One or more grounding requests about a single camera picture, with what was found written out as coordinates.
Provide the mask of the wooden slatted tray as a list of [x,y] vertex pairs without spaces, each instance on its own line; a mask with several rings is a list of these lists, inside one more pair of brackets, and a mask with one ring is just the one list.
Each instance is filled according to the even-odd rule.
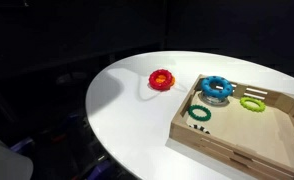
[[[199,99],[203,92],[223,107]],[[294,180],[294,95],[197,78],[175,114],[169,137],[259,179]]]

